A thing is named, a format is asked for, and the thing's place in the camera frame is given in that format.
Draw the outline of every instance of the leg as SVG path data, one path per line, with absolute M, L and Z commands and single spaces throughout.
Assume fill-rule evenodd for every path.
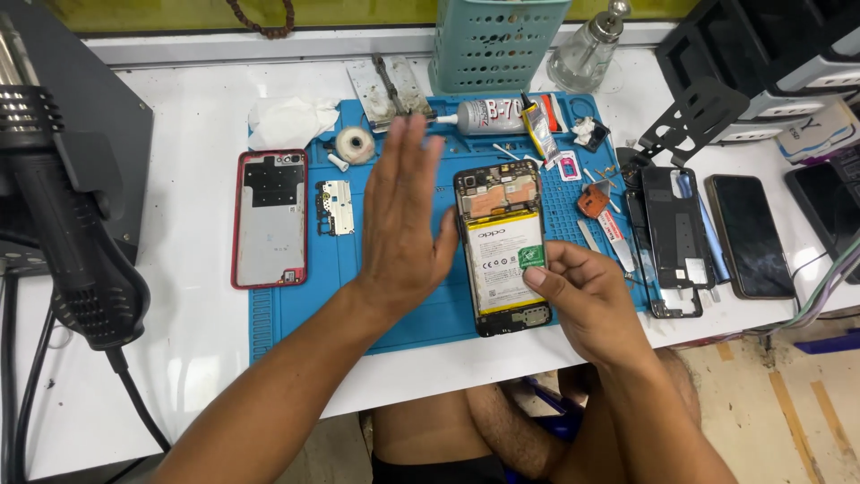
M 461 390 L 373 409 L 373 453 L 389 464 L 457 462 L 489 456 Z
M 568 444 L 550 435 L 490 383 L 467 388 L 472 418 L 490 449 L 506 466 L 535 480 L 546 479 Z
M 687 411 L 697 425 L 701 425 L 702 417 L 699 410 L 698 394 L 684 360 L 671 350 L 661 348 L 655 352 L 672 377 L 675 388 L 684 399 Z M 562 381 L 569 375 L 570 371 L 574 370 L 559 370 L 560 387 L 566 386 L 562 385 Z M 571 444 L 568 454 L 552 470 L 550 480 L 555 484 L 568 482 L 585 484 L 625 483 L 627 478 L 624 475 L 624 468 L 615 439 L 615 429 L 612 425 L 603 388 L 599 385 L 597 370 L 591 367 L 591 374 L 586 377 L 585 381 L 590 388 L 588 388 L 588 403 L 582 419 L 582 427 Z

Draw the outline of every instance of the right hand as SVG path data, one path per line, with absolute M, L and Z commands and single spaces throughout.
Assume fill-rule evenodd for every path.
M 546 252 L 550 268 L 529 267 L 523 278 L 556 308 L 581 357 L 628 366 L 652 351 L 615 261 L 564 240 L 548 240 Z

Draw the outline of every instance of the crumpled tissue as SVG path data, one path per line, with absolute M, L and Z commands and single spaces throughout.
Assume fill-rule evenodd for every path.
M 331 97 L 264 97 L 248 114 L 251 135 L 248 147 L 255 151 L 304 149 L 311 140 L 331 130 L 340 115 L 340 102 Z

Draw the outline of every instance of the green battery sticker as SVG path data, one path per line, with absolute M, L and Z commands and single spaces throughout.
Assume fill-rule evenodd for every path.
M 519 268 L 524 270 L 530 265 L 544 265 L 544 247 L 542 245 L 532 245 L 523 247 L 517 253 L 519 259 Z

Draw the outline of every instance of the knee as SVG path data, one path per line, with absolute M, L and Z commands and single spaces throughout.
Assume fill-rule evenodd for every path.
M 699 407 L 698 391 L 696 383 L 693 381 L 693 375 L 687 363 L 677 352 L 668 348 L 657 348 L 654 350 L 657 358 L 663 363 L 663 367 L 672 378 L 675 388 L 684 400 L 687 411 L 696 422 L 696 425 L 702 426 L 702 410 Z

